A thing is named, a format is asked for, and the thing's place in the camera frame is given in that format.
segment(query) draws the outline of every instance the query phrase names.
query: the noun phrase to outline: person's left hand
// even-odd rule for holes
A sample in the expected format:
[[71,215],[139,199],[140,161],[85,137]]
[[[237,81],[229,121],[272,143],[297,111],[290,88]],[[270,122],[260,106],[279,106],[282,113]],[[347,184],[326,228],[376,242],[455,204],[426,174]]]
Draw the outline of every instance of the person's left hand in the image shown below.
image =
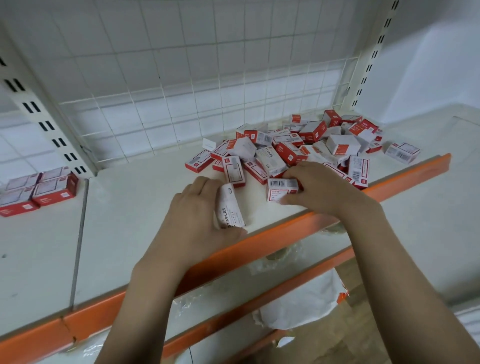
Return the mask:
[[155,267],[165,262],[186,271],[245,236],[247,232],[242,228],[214,227],[216,193],[222,184],[197,177],[181,194],[176,194],[160,230],[137,264]]

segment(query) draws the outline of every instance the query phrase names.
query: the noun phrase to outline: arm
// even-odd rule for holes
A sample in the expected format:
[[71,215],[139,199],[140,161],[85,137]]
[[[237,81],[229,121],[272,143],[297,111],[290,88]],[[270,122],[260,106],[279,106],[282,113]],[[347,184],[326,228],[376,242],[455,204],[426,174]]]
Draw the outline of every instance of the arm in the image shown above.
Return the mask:
[[120,312],[96,364],[160,363],[170,306],[185,272],[246,234],[214,228],[221,181],[198,177],[176,194],[156,237],[135,265]]
[[[480,363],[480,349],[395,236],[379,203],[319,163],[284,178],[304,187],[283,204],[337,217],[350,237],[373,316],[393,363]],[[374,221],[375,228],[367,228]]]

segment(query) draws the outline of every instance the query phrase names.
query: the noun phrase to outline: hand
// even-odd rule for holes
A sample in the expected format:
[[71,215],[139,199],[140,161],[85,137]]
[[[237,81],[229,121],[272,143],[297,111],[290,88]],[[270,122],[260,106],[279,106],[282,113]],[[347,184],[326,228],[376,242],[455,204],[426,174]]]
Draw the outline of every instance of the hand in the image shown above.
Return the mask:
[[216,193],[222,184],[197,177],[181,194],[176,194],[160,230],[138,264],[155,267],[165,262],[185,272],[245,236],[247,232],[242,228],[214,227]]
[[296,178],[303,186],[303,192],[285,195],[280,201],[283,205],[304,206],[340,220],[349,212],[358,213],[361,206],[379,205],[320,163],[300,162],[287,170],[283,178]]

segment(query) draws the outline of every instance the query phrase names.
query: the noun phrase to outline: floor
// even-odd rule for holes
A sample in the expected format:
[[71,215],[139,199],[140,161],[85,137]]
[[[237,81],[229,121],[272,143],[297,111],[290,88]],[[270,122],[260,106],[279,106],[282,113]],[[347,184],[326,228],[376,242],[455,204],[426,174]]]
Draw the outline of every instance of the floor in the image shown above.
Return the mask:
[[293,329],[283,348],[269,345],[242,364],[387,364],[355,258],[337,267],[350,296],[319,321]]

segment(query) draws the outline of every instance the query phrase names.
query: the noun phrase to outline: person's right hand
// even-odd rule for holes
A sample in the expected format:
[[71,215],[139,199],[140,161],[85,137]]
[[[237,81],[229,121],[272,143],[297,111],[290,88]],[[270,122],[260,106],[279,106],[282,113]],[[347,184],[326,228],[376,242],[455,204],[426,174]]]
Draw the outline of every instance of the person's right hand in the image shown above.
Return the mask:
[[379,205],[375,200],[352,186],[330,168],[316,162],[300,162],[287,170],[282,178],[296,178],[303,186],[298,194],[287,194],[283,205],[300,205],[317,213],[342,219],[359,208]]

